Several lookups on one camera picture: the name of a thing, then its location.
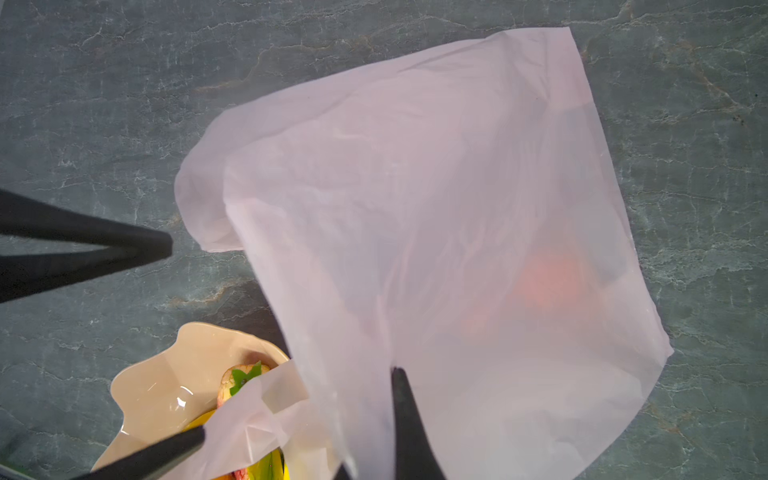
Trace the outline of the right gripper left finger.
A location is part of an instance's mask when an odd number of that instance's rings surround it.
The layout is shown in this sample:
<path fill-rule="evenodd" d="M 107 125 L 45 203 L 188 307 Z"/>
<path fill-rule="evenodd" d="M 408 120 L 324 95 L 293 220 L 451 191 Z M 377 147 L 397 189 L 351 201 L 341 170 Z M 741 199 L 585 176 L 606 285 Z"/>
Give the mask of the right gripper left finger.
<path fill-rule="evenodd" d="M 204 444 L 203 426 L 178 433 L 76 480 L 160 479 Z"/>

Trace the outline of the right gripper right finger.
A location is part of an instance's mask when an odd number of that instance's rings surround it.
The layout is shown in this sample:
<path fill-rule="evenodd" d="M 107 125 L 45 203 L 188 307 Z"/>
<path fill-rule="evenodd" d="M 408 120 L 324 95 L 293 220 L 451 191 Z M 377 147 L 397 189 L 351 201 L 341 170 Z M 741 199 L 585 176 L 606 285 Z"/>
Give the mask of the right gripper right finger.
<path fill-rule="evenodd" d="M 445 480 L 429 444 L 406 371 L 391 374 L 395 419 L 395 478 L 397 480 Z"/>

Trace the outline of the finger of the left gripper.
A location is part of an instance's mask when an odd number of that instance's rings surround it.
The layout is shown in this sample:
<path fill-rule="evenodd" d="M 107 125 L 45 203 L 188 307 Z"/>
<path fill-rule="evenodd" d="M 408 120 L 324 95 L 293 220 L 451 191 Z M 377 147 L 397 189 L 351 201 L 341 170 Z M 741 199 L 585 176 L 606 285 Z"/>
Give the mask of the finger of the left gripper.
<path fill-rule="evenodd" d="M 3 303 L 167 259 L 171 235 L 75 213 L 7 190 L 1 192 L 1 234 L 88 245 L 79 252 L 3 255 Z"/>

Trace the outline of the red strawberry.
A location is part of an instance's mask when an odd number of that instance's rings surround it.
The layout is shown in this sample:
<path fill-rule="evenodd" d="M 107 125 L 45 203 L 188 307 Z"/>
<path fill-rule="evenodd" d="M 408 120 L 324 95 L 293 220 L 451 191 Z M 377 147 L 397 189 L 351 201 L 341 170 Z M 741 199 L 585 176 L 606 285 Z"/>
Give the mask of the red strawberry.
<path fill-rule="evenodd" d="M 236 365 L 225 371 L 219 383 L 217 407 L 220 408 L 230 398 L 236 395 L 250 380 L 271 370 L 261 361 L 253 364 Z"/>

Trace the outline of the long yellow banana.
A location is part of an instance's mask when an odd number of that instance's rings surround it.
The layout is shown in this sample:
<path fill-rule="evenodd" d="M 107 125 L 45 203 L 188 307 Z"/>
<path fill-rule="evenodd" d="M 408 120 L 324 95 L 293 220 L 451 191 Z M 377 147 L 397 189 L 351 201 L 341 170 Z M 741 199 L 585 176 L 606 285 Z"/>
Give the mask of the long yellow banana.
<path fill-rule="evenodd" d="M 280 449 L 265 456 L 256 464 L 217 477 L 216 480 L 283 480 L 289 479 L 284 455 Z"/>

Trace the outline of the orange tangerine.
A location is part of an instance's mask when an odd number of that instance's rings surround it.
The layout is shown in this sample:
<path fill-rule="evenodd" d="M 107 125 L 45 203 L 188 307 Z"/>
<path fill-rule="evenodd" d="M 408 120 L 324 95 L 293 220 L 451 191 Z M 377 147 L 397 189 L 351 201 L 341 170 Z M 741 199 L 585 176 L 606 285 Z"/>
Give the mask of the orange tangerine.
<path fill-rule="evenodd" d="M 526 261 L 515 293 L 529 308 L 550 312 L 580 300 L 588 291 L 587 280 L 575 256 L 544 252 Z"/>

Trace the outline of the pink plastic bag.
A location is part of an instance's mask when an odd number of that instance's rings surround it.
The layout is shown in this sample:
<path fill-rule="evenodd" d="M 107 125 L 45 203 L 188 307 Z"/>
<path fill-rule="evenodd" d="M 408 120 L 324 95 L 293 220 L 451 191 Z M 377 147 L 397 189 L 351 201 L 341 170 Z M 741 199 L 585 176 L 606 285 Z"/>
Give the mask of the pink plastic bag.
<path fill-rule="evenodd" d="M 403 368 L 450 479 L 572 479 L 672 355 L 566 27 L 502 31 L 229 109 L 175 199 L 208 252 L 243 252 L 356 479 L 395 475 Z M 542 312 L 526 261 L 588 291 Z"/>

